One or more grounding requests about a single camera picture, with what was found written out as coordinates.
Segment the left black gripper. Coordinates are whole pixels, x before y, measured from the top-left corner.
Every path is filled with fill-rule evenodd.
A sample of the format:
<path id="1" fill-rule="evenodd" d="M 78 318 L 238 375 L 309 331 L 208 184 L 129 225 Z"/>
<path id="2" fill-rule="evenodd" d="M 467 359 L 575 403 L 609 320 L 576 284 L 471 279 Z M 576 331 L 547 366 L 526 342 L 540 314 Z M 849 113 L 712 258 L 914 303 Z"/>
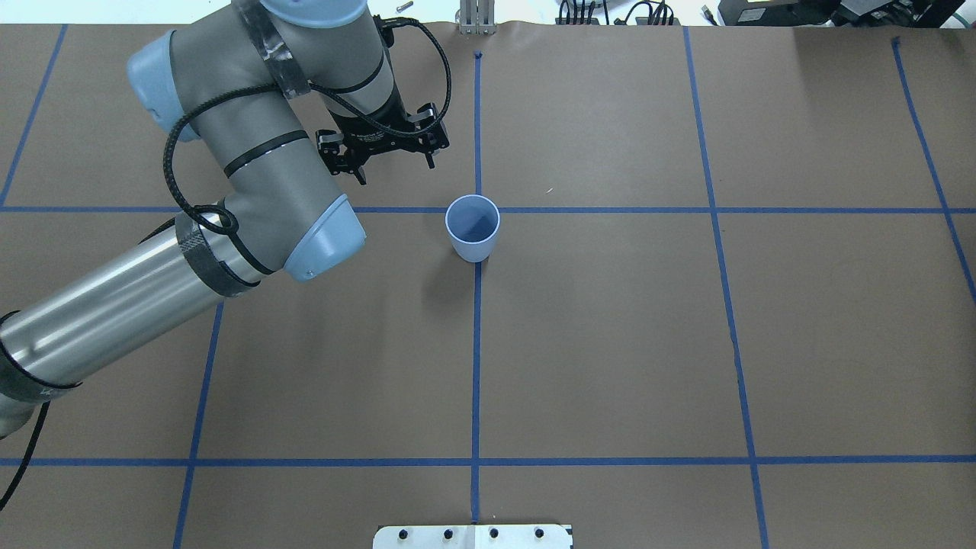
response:
<path id="1" fill-rule="evenodd" d="M 435 169 L 435 156 L 450 146 L 444 125 L 444 112 L 435 103 L 423 104 L 415 114 L 408 114 L 400 91 L 373 114 L 349 111 L 348 101 L 337 103 L 338 95 L 326 88 L 317 88 L 337 130 L 318 130 L 316 146 L 319 156 L 331 172 L 348 172 L 359 185 L 368 181 L 364 165 L 379 154 L 391 152 L 418 153 L 425 157 L 426 166 Z"/>

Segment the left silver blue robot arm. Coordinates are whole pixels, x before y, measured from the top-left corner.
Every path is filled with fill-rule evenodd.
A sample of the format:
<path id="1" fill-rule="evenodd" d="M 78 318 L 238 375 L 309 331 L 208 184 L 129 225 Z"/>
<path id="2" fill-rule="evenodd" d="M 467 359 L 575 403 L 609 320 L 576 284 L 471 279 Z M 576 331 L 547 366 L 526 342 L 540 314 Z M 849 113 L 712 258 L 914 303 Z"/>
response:
<path id="1" fill-rule="evenodd" d="M 451 103 L 405 111 L 394 29 L 365 1 L 233 1 L 134 53 L 133 93 L 167 132 L 162 176 L 180 211 L 133 249 L 2 317 L 2 434 L 34 420 L 7 506 L 50 403 L 217 303 L 285 271 L 296 281 L 351 258 L 366 233 L 335 176 L 365 184 L 377 154 L 449 139 Z"/>

